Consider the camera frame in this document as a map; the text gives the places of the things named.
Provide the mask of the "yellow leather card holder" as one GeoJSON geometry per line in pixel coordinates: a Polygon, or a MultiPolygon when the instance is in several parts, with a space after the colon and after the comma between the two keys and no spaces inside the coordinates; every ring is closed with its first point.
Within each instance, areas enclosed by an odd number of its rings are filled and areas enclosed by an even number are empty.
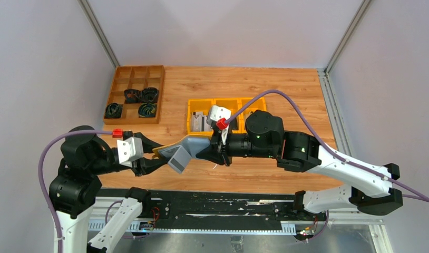
{"type": "Polygon", "coordinates": [[[167,159],[167,164],[174,171],[182,173],[192,159],[199,159],[196,155],[208,148],[210,142],[207,135],[189,134],[176,143],[154,148],[153,153],[167,159]]]}

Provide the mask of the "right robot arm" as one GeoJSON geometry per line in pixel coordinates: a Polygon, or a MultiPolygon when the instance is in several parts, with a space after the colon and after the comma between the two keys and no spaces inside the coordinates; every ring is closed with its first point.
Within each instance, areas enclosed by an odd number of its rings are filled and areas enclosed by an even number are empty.
{"type": "Polygon", "coordinates": [[[234,157],[270,158],[286,171],[318,173],[342,182],[327,190],[296,192],[292,213],[299,220],[344,208],[384,216],[403,205],[402,192],[392,186],[392,180],[400,177],[396,164],[374,166],[351,158],[322,146],[312,135],[284,130],[280,117],[262,110],[247,117],[245,129],[245,133],[228,133],[226,139],[215,131],[196,157],[222,166],[231,165],[234,157]]]}

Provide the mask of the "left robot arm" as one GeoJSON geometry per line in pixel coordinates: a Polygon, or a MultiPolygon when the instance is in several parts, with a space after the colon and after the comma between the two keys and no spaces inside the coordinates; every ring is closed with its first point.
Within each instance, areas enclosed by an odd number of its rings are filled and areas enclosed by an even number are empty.
{"type": "Polygon", "coordinates": [[[145,218],[147,229],[152,230],[159,219],[169,217],[167,202],[153,200],[150,191],[133,187],[103,229],[88,239],[91,214],[102,186],[99,175],[132,170],[136,176],[144,176],[167,162],[143,157],[159,144],[142,133],[111,131],[120,141],[116,148],[102,140],[103,134],[82,125],[58,138],[63,157],[57,176],[46,189],[58,237],[57,252],[112,252],[136,218],[145,218]]]}

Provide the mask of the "silver cards in bin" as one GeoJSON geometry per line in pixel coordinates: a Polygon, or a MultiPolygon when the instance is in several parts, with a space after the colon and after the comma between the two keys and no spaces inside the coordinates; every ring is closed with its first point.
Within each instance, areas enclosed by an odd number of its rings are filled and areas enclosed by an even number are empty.
{"type": "Polygon", "coordinates": [[[207,123],[207,116],[202,111],[195,111],[191,116],[191,131],[192,132],[208,132],[210,125],[207,123]]]}

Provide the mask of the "black cards in bin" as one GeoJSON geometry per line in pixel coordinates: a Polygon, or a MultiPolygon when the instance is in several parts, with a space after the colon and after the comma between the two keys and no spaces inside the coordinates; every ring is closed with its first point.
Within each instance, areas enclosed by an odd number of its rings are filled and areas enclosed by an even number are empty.
{"type": "Polygon", "coordinates": [[[237,116],[237,117],[235,117],[230,123],[229,123],[229,125],[230,125],[230,129],[232,130],[232,131],[237,131],[237,132],[239,132],[240,131],[240,126],[239,126],[239,117],[237,116]]]}

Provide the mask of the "tan cards in bin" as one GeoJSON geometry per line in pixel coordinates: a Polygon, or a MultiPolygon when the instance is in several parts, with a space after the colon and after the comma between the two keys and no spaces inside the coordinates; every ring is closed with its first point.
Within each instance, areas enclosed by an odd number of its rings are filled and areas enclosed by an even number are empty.
{"type": "Polygon", "coordinates": [[[255,112],[255,110],[245,110],[243,112],[244,122],[255,112]]]}

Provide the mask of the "black coiled band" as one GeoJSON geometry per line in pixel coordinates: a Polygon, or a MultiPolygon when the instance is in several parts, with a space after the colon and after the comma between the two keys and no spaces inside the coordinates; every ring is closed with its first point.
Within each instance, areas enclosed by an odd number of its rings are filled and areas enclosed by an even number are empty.
{"type": "Polygon", "coordinates": [[[138,108],[138,116],[140,118],[155,118],[156,113],[156,103],[142,103],[138,108]]]}
{"type": "Polygon", "coordinates": [[[123,105],[118,103],[110,103],[104,111],[105,119],[119,119],[122,116],[123,105]]]}
{"type": "Polygon", "coordinates": [[[137,89],[124,90],[125,104],[141,103],[141,91],[137,89]]]}
{"type": "Polygon", "coordinates": [[[157,103],[159,90],[155,87],[147,87],[140,91],[139,101],[141,103],[157,103]]]}

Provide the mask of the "left yellow bin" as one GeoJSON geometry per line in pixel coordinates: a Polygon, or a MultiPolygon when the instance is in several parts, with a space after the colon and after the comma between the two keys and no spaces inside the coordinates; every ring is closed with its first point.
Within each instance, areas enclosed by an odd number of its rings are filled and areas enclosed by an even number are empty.
{"type": "Polygon", "coordinates": [[[195,111],[202,111],[208,116],[210,108],[214,105],[214,99],[190,99],[188,100],[188,111],[187,111],[187,133],[188,134],[199,134],[199,135],[212,135],[212,128],[208,132],[192,132],[191,131],[191,116],[195,111]]]}

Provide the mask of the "yellow bin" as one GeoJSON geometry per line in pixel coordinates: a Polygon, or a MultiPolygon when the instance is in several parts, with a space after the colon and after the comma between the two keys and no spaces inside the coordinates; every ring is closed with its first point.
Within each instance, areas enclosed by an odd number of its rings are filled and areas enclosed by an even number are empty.
{"type": "MultiPolygon", "coordinates": [[[[239,109],[239,102],[237,99],[214,99],[214,104],[219,106],[219,107],[224,107],[227,108],[231,111],[231,115],[235,114],[239,109]]],[[[241,132],[241,116],[239,117],[239,126],[240,126],[240,131],[233,131],[233,133],[242,133],[241,132]]]]}
{"type": "Polygon", "coordinates": [[[212,128],[208,132],[192,132],[191,131],[191,116],[195,111],[202,111],[208,116],[210,108],[214,105],[214,99],[190,99],[188,100],[188,111],[187,111],[187,133],[188,134],[199,134],[199,135],[212,135],[212,128]]]}
{"type": "MultiPolygon", "coordinates": [[[[239,105],[240,108],[244,107],[247,103],[249,103],[252,100],[252,98],[239,98],[239,105]]],[[[260,110],[260,111],[267,111],[267,105],[265,98],[259,98],[258,100],[254,101],[250,106],[248,106],[245,110],[260,110]]],[[[243,128],[245,126],[245,122],[243,119],[243,112],[240,114],[241,116],[241,127],[243,128]]]]}

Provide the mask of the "middle yellow bin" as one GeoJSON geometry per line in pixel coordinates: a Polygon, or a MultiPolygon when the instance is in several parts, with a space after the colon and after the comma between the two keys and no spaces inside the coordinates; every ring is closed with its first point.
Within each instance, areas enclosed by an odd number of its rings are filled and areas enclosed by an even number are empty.
{"type": "MultiPolygon", "coordinates": [[[[231,115],[235,114],[239,109],[239,102],[237,99],[214,99],[214,104],[219,106],[219,107],[224,107],[227,108],[231,111],[231,115]]],[[[242,133],[241,132],[241,116],[239,117],[239,126],[240,126],[240,131],[233,131],[233,133],[242,133]]]]}

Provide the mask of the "right yellow bin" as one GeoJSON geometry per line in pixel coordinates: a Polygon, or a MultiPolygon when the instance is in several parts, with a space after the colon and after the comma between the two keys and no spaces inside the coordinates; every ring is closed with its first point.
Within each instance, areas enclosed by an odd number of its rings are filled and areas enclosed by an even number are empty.
{"type": "MultiPolygon", "coordinates": [[[[252,100],[252,98],[239,98],[239,105],[240,108],[244,107],[247,103],[249,103],[252,100]]],[[[259,98],[258,100],[254,101],[250,106],[248,106],[245,110],[260,110],[260,111],[267,111],[267,105],[265,98],[259,98]]],[[[243,128],[245,126],[245,122],[243,119],[243,112],[240,114],[241,116],[241,127],[243,128]]]]}

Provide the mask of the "wooden compartment tray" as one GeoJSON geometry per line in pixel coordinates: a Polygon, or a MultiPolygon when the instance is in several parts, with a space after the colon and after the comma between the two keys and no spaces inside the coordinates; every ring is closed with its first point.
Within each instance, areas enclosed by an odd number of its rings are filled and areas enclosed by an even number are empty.
{"type": "Polygon", "coordinates": [[[164,79],[162,65],[117,67],[103,114],[104,124],[159,123],[164,79]]]}

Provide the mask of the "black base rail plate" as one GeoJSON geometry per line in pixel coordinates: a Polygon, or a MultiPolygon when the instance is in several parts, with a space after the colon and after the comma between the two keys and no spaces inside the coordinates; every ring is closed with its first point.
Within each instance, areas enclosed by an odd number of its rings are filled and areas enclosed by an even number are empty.
{"type": "Polygon", "coordinates": [[[305,225],[326,220],[325,213],[294,211],[291,194],[151,190],[160,209],[156,227],[176,230],[271,231],[281,222],[305,225]]]}

